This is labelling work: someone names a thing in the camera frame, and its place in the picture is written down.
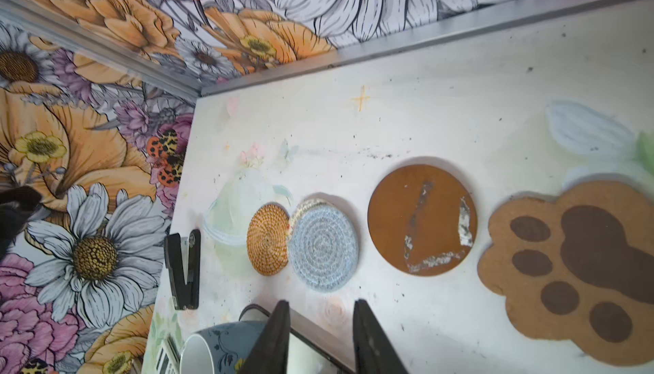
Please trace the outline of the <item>blue grey woven coaster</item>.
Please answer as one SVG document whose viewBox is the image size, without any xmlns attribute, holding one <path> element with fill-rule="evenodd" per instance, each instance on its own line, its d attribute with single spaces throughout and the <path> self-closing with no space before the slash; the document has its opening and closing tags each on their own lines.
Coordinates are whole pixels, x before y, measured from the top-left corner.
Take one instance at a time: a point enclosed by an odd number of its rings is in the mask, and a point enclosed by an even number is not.
<svg viewBox="0 0 654 374">
<path fill-rule="evenodd" d="M 359 236 L 347 215 L 328 201 L 296 223 L 287 248 L 294 272 L 316 292 L 341 289 L 359 263 Z"/>
</svg>

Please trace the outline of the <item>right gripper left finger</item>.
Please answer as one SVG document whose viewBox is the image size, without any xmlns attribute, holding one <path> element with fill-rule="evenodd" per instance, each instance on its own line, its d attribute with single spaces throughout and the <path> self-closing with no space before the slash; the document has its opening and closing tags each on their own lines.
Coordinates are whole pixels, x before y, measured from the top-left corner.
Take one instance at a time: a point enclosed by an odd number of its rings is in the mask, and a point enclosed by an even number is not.
<svg viewBox="0 0 654 374">
<path fill-rule="evenodd" d="M 291 308 L 289 302 L 280 300 L 272 313 L 258 304 L 250 304 L 241 312 L 239 320 L 257 311 L 267 317 L 266 324 L 257 338 L 240 373 L 281 373 L 287 371 L 291 335 Z"/>
</svg>

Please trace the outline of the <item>glossy brown round coaster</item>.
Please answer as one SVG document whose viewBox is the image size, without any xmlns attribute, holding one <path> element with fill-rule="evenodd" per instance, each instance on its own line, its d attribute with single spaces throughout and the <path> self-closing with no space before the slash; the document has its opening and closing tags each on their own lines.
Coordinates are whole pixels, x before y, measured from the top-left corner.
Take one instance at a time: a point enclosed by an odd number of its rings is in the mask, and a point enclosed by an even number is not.
<svg viewBox="0 0 654 374">
<path fill-rule="evenodd" d="M 403 166 L 383 178 L 368 205 L 367 225 L 379 254 L 415 276 L 437 276 L 472 251 L 478 218 L 471 193 L 437 166 Z"/>
</svg>

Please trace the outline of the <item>woven straw round coaster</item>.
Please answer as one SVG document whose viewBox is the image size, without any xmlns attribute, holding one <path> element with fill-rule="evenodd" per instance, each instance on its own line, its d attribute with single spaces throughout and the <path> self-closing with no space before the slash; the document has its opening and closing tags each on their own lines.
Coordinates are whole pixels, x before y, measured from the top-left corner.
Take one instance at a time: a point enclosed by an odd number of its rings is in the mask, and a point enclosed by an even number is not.
<svg viewBox="0 0 654 374">
<path fill-rule="evenodd" d="M 287 266 L 289 227 L 289 215 L 278 203 L 263 205 L 252 217 L 246 247 L 250 263 L 260 275 L 277 275 Z"/>
</svg>

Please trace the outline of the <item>brown paw shaped coaster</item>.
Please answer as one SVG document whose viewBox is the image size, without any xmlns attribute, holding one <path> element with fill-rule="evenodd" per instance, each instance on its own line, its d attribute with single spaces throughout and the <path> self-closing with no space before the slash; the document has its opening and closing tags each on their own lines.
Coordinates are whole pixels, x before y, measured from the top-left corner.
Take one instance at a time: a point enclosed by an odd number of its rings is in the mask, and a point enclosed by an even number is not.
<svg viewBox="0 0 654 374">
<path fill-rule="evenodd" d="M 618 181 L 492 214 L 478 275 L 528 338 L 570 340 L 618 367 L 653 359 L 653 202 Z"/>
</svg>

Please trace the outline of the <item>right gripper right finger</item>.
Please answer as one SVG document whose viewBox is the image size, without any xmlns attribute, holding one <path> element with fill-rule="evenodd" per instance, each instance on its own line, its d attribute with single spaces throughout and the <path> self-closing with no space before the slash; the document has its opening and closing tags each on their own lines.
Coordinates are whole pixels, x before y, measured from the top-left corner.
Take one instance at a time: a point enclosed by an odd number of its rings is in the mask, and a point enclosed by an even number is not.
<svg viewBox="0 0 654 374">
<path fill-rule="evenodd" d="M 353 342 L 357 373 L 408 373 L 364 299 L 358 299 L 354 304 Z"/>
</svg>

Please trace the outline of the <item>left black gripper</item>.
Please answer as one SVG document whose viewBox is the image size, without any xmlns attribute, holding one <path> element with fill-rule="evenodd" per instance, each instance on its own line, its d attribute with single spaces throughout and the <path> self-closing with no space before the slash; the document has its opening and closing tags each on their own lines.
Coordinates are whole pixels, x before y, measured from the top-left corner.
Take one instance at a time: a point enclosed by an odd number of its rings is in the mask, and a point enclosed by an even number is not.
<svg viewBox="0 0 654 374">
<path fill-rule="evenodd" d="M 1 193 L 1 260 L 8 255 L 10 245 L 37 211 L 42 195 L 29 186 Z"/>
</svg>

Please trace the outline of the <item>beige woven round coaster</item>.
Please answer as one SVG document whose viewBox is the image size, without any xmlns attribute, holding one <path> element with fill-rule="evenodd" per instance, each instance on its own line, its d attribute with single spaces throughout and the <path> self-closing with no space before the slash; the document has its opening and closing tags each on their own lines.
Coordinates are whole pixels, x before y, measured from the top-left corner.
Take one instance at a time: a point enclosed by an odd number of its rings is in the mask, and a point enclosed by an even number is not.
<svg viewBox="0 0 654 374">
<path fill-rule="evenodd" d="M 290 217 L 287 235 L 291 236 L 296 223 L 305 215 L 306 212 L 320 205 L 327 205 L 327 201 L 322 199 L 307 199 L 301 202 Z"/>
</svg>

